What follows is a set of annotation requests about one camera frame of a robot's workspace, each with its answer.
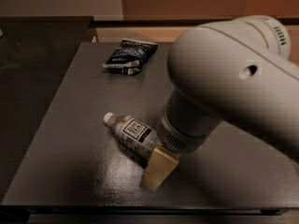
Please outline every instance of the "white bottle cap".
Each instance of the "white bottle cap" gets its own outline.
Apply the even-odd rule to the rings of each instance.
[[[114,116],[114,114],[111,113],[111,112],[108,112],[108,113],[106,113],[106,114],[104,115],[104,123],[105,123],[106,125],[108,125],[108,122],[109,122],[109,120],[110,120],[110,118],[111,118],[112,116]]]

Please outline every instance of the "bottle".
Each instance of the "bottle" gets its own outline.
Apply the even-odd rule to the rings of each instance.
[[[130,115],[116,116],[109,112],[104,116],[104,123],[121,144],[147,161],[152,150],[163,145],[155,130]]]

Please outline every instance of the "screw hole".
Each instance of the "screw hole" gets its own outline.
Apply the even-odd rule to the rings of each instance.
[[[240,78],[248,79],[248,78],[252,77],[257,72],[257,70],[258,70],[258,67],[255,64],[250,65],[240,72]]]

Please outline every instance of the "black plastic packet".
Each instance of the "black plastic packet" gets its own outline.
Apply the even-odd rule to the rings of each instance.
[[[103,63],[103,67],[113,73],[137,74],[157,48],[157,43],[124,38],[109,60]]]

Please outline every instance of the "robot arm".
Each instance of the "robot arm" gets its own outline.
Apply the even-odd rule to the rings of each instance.
[[[157,124],[166,147],[190,153],[220,121],[299,156],[299,68],[285,27],[265,16],[197,26],[173,44],[175,86]]]

